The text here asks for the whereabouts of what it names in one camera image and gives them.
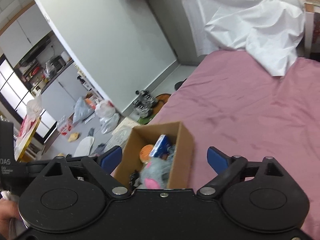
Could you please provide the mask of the person's hand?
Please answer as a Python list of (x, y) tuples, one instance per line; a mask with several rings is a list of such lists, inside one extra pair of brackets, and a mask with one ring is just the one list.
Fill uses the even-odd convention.
[(15, 218), (21, 220), (16, 202), (1, 198), (1, 236), (9, 239), (10, 220)]

